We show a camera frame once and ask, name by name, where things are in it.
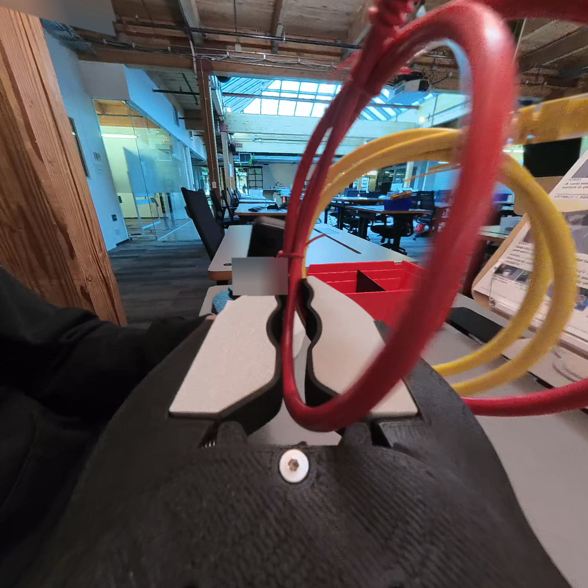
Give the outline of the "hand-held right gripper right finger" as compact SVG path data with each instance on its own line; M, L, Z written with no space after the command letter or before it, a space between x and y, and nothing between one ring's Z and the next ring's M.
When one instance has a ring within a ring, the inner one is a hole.
M325 404L346 392L379 354L390 329L334 287L309 276L307 296L304 398L308 406Z

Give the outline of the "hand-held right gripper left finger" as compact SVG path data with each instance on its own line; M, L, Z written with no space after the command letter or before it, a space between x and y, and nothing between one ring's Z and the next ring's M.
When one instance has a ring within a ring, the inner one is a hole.
M283 400L282 300L241 296L212 322L174 400L175 417L266 425Z

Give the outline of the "person's left forearm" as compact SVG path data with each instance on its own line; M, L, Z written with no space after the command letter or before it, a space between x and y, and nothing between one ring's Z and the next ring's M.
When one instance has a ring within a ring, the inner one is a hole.
M1 558L68 499L105 423L204 321L120 327L1 269Z

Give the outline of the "black bin divider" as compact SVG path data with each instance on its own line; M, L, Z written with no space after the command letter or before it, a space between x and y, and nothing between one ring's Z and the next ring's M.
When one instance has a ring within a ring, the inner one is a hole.
M386 289L376 283L371 277L357 270L356 273L356 293L385 292Z

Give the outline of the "black office chair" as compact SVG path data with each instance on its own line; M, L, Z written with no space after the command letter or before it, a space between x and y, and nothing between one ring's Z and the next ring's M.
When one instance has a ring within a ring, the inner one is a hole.
M202 190L182 187L181 191L186 203L187 215L192 219L206 252L212 260L224 238L225 226L218 224L210 209L208 198Z

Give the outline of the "red plastic bin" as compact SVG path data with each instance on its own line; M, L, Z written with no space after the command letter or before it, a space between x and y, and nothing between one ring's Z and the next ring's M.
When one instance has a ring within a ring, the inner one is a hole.
M356 273L363 271L376 283L386 289L385 292L356 293ZM405 318L413 296L413 290L422 290L427 295L434 293L442 304L442 312L433 311L433 318L429 319L429 333L434 333L445 320L447 310L452 305L447 303L440 289L435 290L428 284L428 289L422 289L426 276L435 277L437 287L445 282L449 276L447 272L441 272L440 268L428 271L425 268L407 261L376 261L376 262L350 262L350 263L326 263L313 264L308 268L306 277L290 279L288 304L294 314L298 314L300 321L305 325L307 315L307 296L305 283L309 276L318 277L321 281L334 287L335 290L347 295L353 301L366 310L373 319L381 321L389 328L389 337L393 334L393 327L397 327Z

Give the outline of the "long white table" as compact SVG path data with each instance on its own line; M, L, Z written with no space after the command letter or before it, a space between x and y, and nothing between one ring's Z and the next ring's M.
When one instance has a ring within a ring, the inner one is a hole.
M246 257L252 228L251 224L247 224L231 226L226 231L208 268L211 281L224 282L232 279L232 259ZM408 256L325 224L315 228L312 238L320 233L325 236L311 243L306 251L306 266L375 261L415 262Z

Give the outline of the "wood top desk black legs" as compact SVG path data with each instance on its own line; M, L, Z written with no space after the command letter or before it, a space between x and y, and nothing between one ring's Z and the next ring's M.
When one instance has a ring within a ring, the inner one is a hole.
M379 236L382 245L396 251L400 250L401 239L412 236L414 220L421 215L429 215L433 210L410 208L390 209L386 200L370 198L334 198L329 206L337 208L337 228L346 225L350 231L362 239L367 239L371 225L381 228Z

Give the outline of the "black table mat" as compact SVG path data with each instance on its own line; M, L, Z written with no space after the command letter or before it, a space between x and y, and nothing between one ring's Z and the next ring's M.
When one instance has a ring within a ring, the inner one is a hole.
M452 307L446 322L462 334L483 343L489 342L496 334L491 320L467 307Z

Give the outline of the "printed instruction sheet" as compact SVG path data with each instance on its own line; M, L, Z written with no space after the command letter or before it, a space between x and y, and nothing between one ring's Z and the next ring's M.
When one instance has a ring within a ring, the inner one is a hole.
M561 340L587 353L587 152L573 164L549 193L570 230L577 252L577 284L574 311ZM533 268L533 242L529 222L519 222L514 238L492 268L475 285L495 309L513 316L526 295Z

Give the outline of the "wooden post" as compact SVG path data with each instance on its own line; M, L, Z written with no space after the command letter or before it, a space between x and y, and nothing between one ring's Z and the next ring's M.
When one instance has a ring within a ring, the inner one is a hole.
M127 324L40 19L5 7L1 266L54 305Z

